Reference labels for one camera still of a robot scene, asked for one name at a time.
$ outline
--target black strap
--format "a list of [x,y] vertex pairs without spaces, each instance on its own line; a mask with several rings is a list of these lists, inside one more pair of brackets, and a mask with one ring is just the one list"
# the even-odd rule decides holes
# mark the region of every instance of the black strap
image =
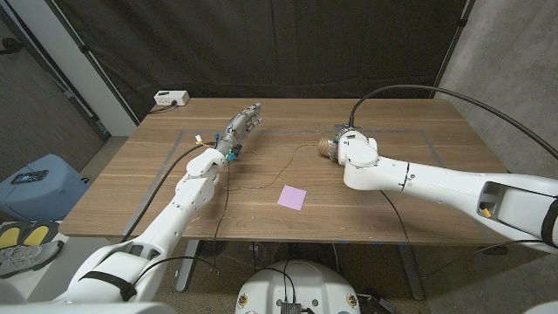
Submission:
[[547,215],[544,217],[542,221],[542,228],[541,228],[541,238],[546,244],[550,245],[551,247],[557,248],[555,243],[552,241],[552,234],[554,233],[556,218],[558,218],[558,199],[550,204],[550,208],[548,208]]
[[116,286],[120,289],[120,295],[122,296],[122,299],[124,301],[128,301],[131,297],[135,296],[138,293],[138,291],[136,291],[131,283],[128,283],[126,280],[111,274],[103,273],[100,271],[90,271],[85,274],[85,276],[81,277],[81,279],[84,278],[102,280],[106,283],[110,283]]

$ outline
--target wooden table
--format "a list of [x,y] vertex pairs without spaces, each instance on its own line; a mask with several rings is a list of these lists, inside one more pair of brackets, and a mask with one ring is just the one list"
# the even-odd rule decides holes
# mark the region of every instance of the wooden table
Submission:
[[[190,99],[169,113],[149,115],[119,150],[72,212],[60,232],[67,236],[121,236],[138,206],[174,159],[206,141],[249,105],[262,103],[263,122],[249,135],[243,155],[230,166],[228,206],[218,240],[274,242],[402,243],[405,236],[388,201],[377,191],[356,191],[343,171],[300,147],[332,137],[348,121],[355,99]],[[505,172],[498,158],[453,106],[442,99],[370,99],[357,110],[356,125],[378,141],[383,156],[463,171]],[[169,175],[143,220],[140,234],[167,205],[185,173],[185,158]],[[221,185],[227,171],[221,172]],[[277,205],[284,185],[308,191],[302,211]],[[408,195],[388,192],[405,223],[411,244],[477,245],[503,238],[459,211]],[[195,215],[184,232],[189,239],[213,239],[225,207],[226,190]]]

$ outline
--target tape outline on table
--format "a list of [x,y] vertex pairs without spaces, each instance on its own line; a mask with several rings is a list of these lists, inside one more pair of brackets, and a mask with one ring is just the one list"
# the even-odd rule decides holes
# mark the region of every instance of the tape outline on table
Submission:
[[[133,223],[140,216],[141,210],[146,206],[147,200],[149,200],[149,197],[151,197],[151,193],[155,190],[155,187],[157,187],[157,184],[159,183],[160,177],[164,174],[165,169],[167,168],[168,162],[173,157],[173,154],[176,151],[176,148],[178,147],[180,142],[182,141],[182,138],[184,137],[184,135],[186,135],[186,134],[196,134],[197,135],[197,134],[202,134],[202,133],[219,133],[219,132],[221,132],[221,131],[215,131],[215,130],[182,130],[182,131],[180,131],[180,134],[178,135],[178,137],[174,141],[174,144],[171,147],[170,151],[168,152],[168,155],[165,158],[165,161],[163,161],[163,163],[161,164],[159,172],[157,172],[157,174],[155,175],[155,178],[153,179],[153,182],[151,183],[151,185],[149,186],[147,191],[144,193],[144,196],[141,199],[141,202],[139,203],[136,210],[133,212],[132,217],[130,218],[130,221],[127,223],[126,227],[122,231],[122,235],[125,235],[128,232],[128,230],[130,230]],[[425,130],[422,130],[422,129],[398,129],[398,130],[388,129],[388,130],[381,130],[380,129],[380,130],[363,130],[362,132],[363,133],[417,133],[417,134],[420,134],[422,136],[422,138],[425,140],[425,143],[428,146],[428,148],[430,148],[430,152],[431,152],[432,156],[434,157],[434,159],[438,162],[439,166],[440,167],[446,167],[446,164],[444,163],[444,161],[442,161],[441,157],[438,154],[438,151],[436,151],[436,147],[434,147],[434,145],[432,144],[432,142],[430,141],[430,139],[426,135]],[[330,134],[330,133],[331,133],[331,130],[325,130],[325,131],[254,130],[254,131],[251,132],[251,134]],[[481,224],[480,222],[477,222],[474,219],[473,219],[473,221],[477,225],[477,229],[482,234],[482,236],[485,238],[485,240],[487,240],[487,242],[493,242],[493,241],[491,241],[491,240],[493,240],[493,238],[487,233],[487,230],[485,229],[485,226],[483,224]]]

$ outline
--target black curtain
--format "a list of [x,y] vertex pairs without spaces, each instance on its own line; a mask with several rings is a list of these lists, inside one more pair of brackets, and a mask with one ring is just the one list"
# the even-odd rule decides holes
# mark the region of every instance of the black curtain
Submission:
[[191,97],[360,98],[384,85],[433,85],[466,0],[56,3],[143,119],[165,89]]

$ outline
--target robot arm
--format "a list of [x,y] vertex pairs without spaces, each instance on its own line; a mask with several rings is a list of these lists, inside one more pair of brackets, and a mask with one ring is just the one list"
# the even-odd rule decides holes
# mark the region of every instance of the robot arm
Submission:
[[228,124],[215,148],[209,148],[187,164],[174,198],[135,239],[106,246],[93,253],[78,269],[67,292],[55,303],[107,303],[149,301],[159,288],[166,263],[150,265],[170,257],[192,215],[214,196],[219,171],[240,155],[242,143],[261,121],[260,104],[237,114]]
[[392,190],[456,208],[511,240],[558,253],[558,181],[524,174],[480,174],[378,155],[374,139],[357,130],[337,136],[344,182],[358,190]]

